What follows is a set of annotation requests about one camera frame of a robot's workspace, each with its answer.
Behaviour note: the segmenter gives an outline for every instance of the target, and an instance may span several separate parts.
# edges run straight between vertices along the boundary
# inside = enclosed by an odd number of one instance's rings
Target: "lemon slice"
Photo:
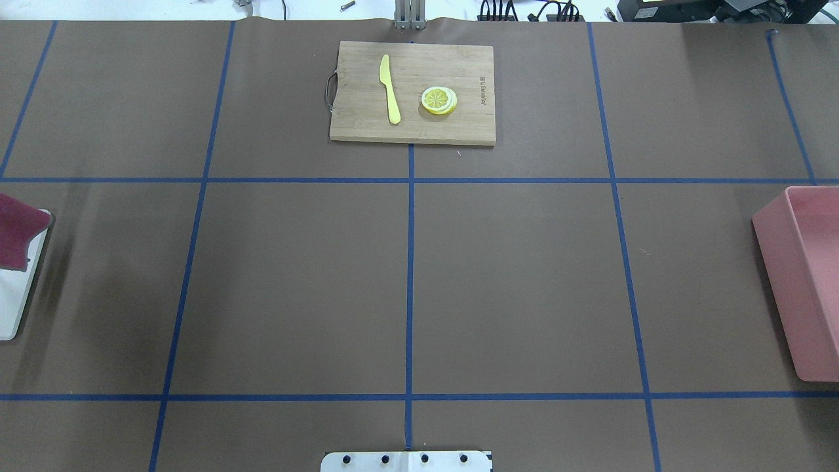
[[[435,115],[445,115],[457,106],[457,95],[448,87],[429,87],[422,92],[422,106]]]

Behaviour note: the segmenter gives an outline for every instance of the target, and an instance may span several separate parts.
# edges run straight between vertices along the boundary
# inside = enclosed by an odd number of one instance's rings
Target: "red cloth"
[[[0,269],[26,271],[29,243],[51,222],[48,213],[0,193]]]

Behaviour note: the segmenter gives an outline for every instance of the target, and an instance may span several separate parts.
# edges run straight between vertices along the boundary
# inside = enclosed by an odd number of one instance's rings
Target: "sticker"
[[[641,8],[641,9],[640,9],[640,10],[638,10],[638,12],[635,14],[635,19],[641,19],[641,18],[652,18],[653,16],[655,16],[655,12],[657,12],[657,11],[659,11],[659,8],[658,8],[658,7],[652,7],[652,8]]]

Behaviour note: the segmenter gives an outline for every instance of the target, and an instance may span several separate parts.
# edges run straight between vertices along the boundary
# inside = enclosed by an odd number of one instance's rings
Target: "knife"
[[[402,115],[399,114],[399,105],[396,104],[396,95],[393,94],[393,82],[390,80],[390,56],[382,56],[382,64],[378,67],[378,81],[382,82],[385,90],[388,91],[388,119],[390,123],[399,124]]]

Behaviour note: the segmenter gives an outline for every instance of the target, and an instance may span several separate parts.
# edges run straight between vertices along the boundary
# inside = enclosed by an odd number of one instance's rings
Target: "pink plastic container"
[[[752,222],[795,373],[839,382],[839,187],[791,186]]]

